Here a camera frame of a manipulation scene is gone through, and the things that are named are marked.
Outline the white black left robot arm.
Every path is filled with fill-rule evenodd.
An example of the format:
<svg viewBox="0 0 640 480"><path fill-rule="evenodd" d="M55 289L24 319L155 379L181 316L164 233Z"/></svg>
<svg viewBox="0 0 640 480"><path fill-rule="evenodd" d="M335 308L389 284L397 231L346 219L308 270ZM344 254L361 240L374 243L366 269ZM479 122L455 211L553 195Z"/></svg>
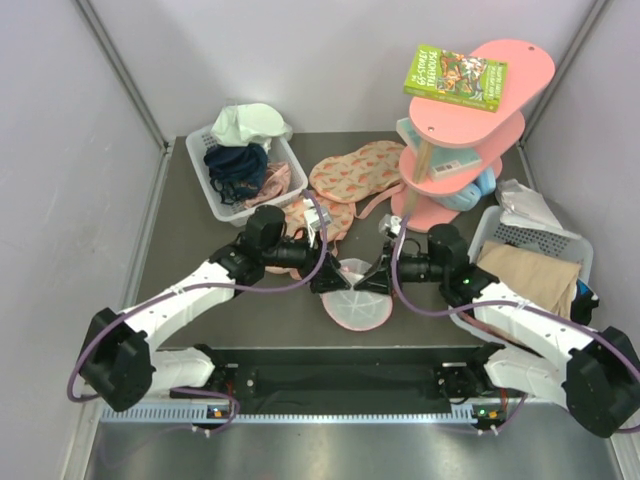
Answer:
<svg viewBox="0 0 640 480"><path fill-rule="evenodd" d="M174 388L220 394L227 374L203 348L164 351L161 346L213 307L242 292L258 292L256 284L269 268L297 271L300 282L316 294L348 288L329 250L333 219L328 209L309 204L303 219L301 236L289 237L284 211L261 206L233 242L180 282L127 310L96 313L81 347L77 376L116 412Z"/></svg>

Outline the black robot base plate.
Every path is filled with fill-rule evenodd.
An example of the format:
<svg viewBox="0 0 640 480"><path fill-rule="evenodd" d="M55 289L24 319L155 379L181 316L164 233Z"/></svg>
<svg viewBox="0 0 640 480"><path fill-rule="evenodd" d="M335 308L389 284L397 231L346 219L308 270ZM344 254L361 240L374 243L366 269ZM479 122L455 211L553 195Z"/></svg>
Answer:
<svg viewBox="0 0 640 480"><path fill-rule="evenodd" d="M483 400L503 412L520 396L481 373L481 361L496 350L488 345L199 349L213 373L203 386L177 387L171 397L221 393L245 415L448 413Z"/></svg>

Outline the white mesh pink-trim laundry bag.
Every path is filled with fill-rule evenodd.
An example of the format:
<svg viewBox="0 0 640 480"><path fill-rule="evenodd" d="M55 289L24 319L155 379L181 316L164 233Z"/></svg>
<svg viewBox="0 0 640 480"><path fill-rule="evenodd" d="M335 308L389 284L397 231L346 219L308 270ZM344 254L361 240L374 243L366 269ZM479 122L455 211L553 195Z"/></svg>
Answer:
<svg viewBox="0 0 640 480"><path fill-rule="evenodd" d="M320 298L326 313L337 325L355 332L380 327L393 310L393 300L389 295L353 288L324 293Z"/></svg>

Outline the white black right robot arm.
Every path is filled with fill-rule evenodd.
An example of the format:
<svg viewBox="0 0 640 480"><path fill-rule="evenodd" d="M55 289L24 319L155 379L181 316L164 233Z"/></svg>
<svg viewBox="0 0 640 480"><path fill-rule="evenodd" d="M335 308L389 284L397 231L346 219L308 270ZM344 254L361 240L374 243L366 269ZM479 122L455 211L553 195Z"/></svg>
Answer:
<svg viewBox="0 0 640 480"><path fill-rule="evenodd" d="M415 254L402 250L405 220L387 216L380 231L387 238L382 253L356 289L402 296L405 283L437 284L447 305L438 314L469 315L468 331L492 349L466 372L474 393L505 388L544 399L601 438L638 432L627 423L639 410L639 356L624 332L599 332L516 294L470 261L450 224L432 227L427 250Z"/></svg>

